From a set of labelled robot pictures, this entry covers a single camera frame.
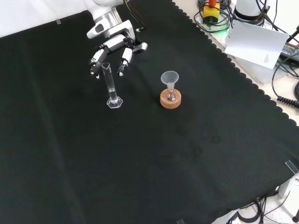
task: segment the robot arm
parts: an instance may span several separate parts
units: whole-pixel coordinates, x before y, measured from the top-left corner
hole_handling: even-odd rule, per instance
[[[103,35],[109,38],[99,46],[99,50],[90,60],[90,74],[100,77],[100,68],[107,55],[114,51],[126,47],[123,53],[118,74],[124,75],[129,66],[132,54],[138,54],[147,49],[146,43],[140,43],[135,37],[132,24],[129,20],[122,22],[117,13],[116,6],[123,3],[122,0],[84,0],[87,9],[93,15],[95,26],[87,33],[87,37],[92,39]]]

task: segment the white card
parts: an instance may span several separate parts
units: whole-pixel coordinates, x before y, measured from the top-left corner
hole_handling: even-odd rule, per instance
[[[273,69],[288,34],[236,20],[232,25],[225,53]]]

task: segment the transparent glassware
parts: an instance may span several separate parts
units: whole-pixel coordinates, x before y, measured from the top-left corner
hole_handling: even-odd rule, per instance
[[[107,105],[110,108],[119,108],[122,104],[122,99],[117,96],[116,89],[112,77],[111,67],[108,62],[102,64],[102,69],[105,77],[105,81],[107,84],[108,92],[109,92],[109,100],[107,101]]]
[[[178,81],[178,73],[175,71],[164,72],[161,76],[161,81],[167,85],[167,91],[164,94],[164,98],[169,101],[175,101],[178,98],[178,93],[174,89],[174,84]]]

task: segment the black cloth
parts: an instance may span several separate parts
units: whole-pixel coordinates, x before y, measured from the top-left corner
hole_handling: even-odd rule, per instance
[[[208,224],[291,177],[295,122],[174,3],[131,4],[149,47],[122,78],[122,51],[108,57],[117,110],[89,76],[88,12],[0,40],[0,223]],[[168,70],[175,110],[159,103]]]

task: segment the yellow device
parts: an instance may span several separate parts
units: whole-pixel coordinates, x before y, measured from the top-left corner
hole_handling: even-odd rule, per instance
[[[214,6],[216,8],[210,8],[209,6],[204,6],[204,14],[203,17],[204,22],[218,22],[219,19],[219,15],[220,15],[220,3],[216,3],[216,5]]]

